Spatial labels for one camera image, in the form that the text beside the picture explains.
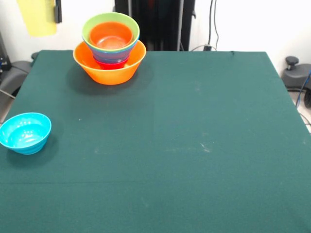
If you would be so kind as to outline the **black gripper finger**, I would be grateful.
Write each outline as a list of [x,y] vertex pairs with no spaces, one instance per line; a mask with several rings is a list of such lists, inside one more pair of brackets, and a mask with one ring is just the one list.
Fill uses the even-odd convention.
[[55,0],[54,21],[55,21],[56,24],[59,24],[59,23],[62,22],[62,5],[61,5],[61,0]]

